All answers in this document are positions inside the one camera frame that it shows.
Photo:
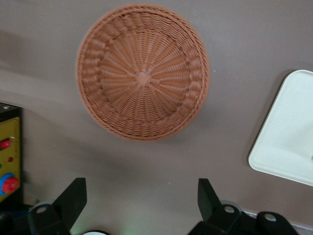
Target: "screw hole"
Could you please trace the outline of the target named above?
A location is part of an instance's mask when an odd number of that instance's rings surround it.
[[[39,207],[36,211],[37,214],[43,213],[47,210],[47,206]]]
[[[264,215],[265,219],[267,219],[270,222],[275,222],[276,221],[276,217],[272,214],[265,214]]]

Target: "brown surface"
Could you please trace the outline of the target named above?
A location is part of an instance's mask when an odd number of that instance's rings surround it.
[[[76,74],[95,121],[133,141],[180,132],[198,114],[209,86],[208,58],[195,30],[151,4],[101,17],[80,46]]]
[[[27,202],[86,177],[73,234],[184,235],[200,220],[197,180],[246,210],[313,225],[313,187],[255,171],[247,157],[284,79],[313,71],[312,0],[148,0],[180,14],[210,57],[206,102],[183,131],[125,141],[86,112],[75,81],[79,44],[130,0],[1,0],[0,100],[24,110]]]

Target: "wicker basket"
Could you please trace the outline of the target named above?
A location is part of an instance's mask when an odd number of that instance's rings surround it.
[[[76,77],[98,124],[127,140],[157,141],[198,114],[208,92],[209,62],[181,16],[133,4],[91,27],[78,51]]]

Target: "white plastic tray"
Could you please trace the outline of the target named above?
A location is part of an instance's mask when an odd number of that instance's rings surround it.
[[[313,186],[313,72],[290,73],[249,155],[258,171]]]

